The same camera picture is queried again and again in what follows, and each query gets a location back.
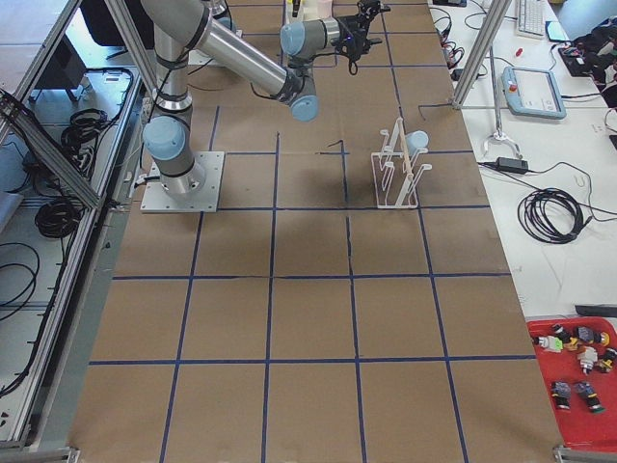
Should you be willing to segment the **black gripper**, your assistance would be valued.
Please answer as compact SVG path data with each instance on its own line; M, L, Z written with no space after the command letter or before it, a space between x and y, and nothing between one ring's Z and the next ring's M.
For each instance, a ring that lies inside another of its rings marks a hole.
M358 74L358 60L367 54L373 45L382 42L381 39L368 36L372 21L384 11L382 2L359 1L357 7L356 14L335 18L339 32L335 39L335 53L348 59L348 71L351 75Z

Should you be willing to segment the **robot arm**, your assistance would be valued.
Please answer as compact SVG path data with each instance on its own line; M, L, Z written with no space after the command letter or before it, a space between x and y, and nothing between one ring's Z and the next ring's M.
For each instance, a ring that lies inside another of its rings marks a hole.
M390 7L380 1L360 1L358 12L345 16L295 21L282 26L280 42L287 56L283 67L214 18L202 1L144 1L146 13L163 33L187 49L198 49L247 79L290 108L300 122L314 120L319 111L312 66L319 56L348 59L357 73L357 61L380 42L368 36L370 24Z

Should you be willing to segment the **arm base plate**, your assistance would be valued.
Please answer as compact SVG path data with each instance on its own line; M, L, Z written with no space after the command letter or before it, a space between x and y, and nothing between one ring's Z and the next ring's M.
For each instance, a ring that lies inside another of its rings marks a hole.
M224 170L223 151L195 151L193 169L182 177L166 177L155 161L141 201L144 213L193 213L217 211Z

